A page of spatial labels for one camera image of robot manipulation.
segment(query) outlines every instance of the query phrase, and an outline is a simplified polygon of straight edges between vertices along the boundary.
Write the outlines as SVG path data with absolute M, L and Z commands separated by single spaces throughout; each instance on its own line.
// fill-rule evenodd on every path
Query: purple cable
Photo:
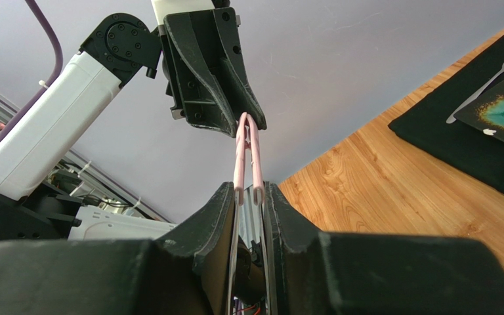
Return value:
M 46 32 L 46 35 L 50 39 L 50 43 L 52 44 L 52 48 L 54 49 L 54 56 L 56 58 L 56 62 L 54 64 L 54 70 L 50 74 L 50 77 L 46 81 L 46 86 L 51 86 L 54 81 L 56 81 L 56 78 L 60 75 L 60 72 L 62 71 L 62 66 L 64 65 L 64 56 L 62 55 L 62 47 L 60 46 L 60 42 L 56 36 L 56 33 L 54 33 L 54 30 L 52 29 L 52 26 L 50 26 L 50 23 L 48 23 L 48 20 L 42 13 L 41 9 L 35 2 L 35 0 L 25 0 L 39 23 L 41 24 L 42 28 L 44 29 L 44 32 Z M 17 125 L 17 123 L 25 116 L 25 114 L 33 107 L 33 105 L 39 100 L 39 98 L 44 94 L 46 91 L 46 88 L 41 88 L 34 96 L 9 120 L 9 122 L 5 125 L 5 128 L 0 132 L 0 142 L 9 134 L 11 129 Z

